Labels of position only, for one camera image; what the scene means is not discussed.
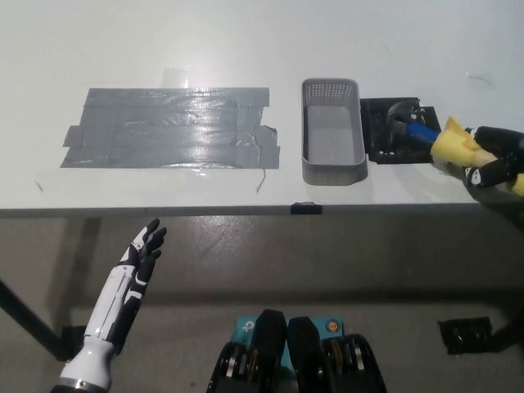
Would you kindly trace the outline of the black and white right hand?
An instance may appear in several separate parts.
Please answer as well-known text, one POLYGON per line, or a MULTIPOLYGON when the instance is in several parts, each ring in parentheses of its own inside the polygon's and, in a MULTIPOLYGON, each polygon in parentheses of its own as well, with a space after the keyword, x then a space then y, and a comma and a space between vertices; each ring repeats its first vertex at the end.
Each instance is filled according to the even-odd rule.
POLYGON ((513 195, 523 198, 523 133, 490 126, 466 131, 495 157, 486 164, 464 169, 467 186, 492 188, 504 184, 513 195))

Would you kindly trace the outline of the white and black left hand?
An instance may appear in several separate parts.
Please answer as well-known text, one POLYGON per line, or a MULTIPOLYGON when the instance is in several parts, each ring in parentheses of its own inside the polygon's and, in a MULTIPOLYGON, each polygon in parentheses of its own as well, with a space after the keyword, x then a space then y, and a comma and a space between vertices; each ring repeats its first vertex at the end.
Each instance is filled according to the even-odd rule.
POLYGON ((166 233, 155 218, 129 243, 97 299, 84 333, 85 350, 109 356, 121 352, 160 258, 166 233))

